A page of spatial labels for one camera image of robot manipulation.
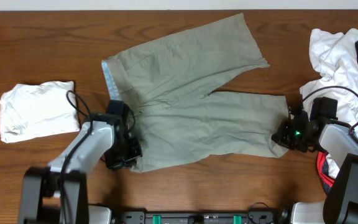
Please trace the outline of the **khaki green shorts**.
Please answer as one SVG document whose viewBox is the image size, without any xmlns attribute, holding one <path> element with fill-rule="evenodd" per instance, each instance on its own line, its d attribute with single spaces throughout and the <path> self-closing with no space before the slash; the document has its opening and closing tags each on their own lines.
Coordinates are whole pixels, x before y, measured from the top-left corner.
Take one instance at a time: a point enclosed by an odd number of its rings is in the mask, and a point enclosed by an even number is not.
<svg viewBox="0 0 358 224">
<path fill-rule="evenodd" d="M 238 75 L 268 67 L 243 14 L 137 45 L 101 65 L 110 97 L 135 115 L 143 155 L 134 172 L 210 155 L 286 153 L 272 141 L 288 113 L 284 96 L 221 91 Z"/>
</svg>

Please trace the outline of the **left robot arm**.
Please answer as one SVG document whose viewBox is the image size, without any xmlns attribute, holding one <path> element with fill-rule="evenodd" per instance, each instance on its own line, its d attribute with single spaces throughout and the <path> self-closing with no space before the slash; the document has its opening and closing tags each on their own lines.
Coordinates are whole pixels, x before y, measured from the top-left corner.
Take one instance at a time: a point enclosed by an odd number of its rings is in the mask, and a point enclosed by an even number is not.
<svg viewBox="0 0 358 224">
<path fill-rule="evenodd" d="M 112 210 L 88 201 L 87 176 L 100 159 L 118 170 L 142 157 L 139 141 L 128 125 L 133 111 L 111 100 L 105 113 L 91 113 L 77 137 L 45 168 L 24 174 L 19 223 L 114 223 Z"/>
</svg>

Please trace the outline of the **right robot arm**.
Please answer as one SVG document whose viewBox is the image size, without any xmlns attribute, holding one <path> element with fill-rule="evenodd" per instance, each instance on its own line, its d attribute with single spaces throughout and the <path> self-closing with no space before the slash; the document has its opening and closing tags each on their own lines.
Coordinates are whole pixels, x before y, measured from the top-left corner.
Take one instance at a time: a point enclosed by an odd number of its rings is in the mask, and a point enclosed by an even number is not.
<svg viewBox="0 0 358 224">
<path fill-rule="evenodd" d="M 358 138 L 336 111 L 337 100 L 316 98 L 311 112 L 291 112 L 272 135 L 290 150 L 327 152 L 339 167 L 325 201 L 294 204 L 290 223 L 358 223 Z"/>
</svg>

